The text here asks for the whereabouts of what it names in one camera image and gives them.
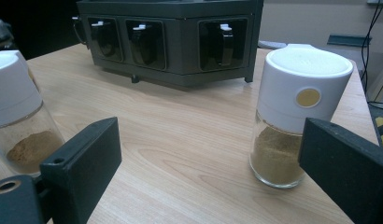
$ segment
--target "spice dispenser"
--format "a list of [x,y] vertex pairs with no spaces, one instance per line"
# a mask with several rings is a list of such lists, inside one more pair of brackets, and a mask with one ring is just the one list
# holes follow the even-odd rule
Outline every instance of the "spice dispenser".
[[346,58],[310,45],[289,44],[267,54],[253,129],[250,166],[268,186],[299,184],[306,118],[330,121],[353,71]]
[[63,143],[20,52],[0,51],[0,158],[15,174],[38,176]]

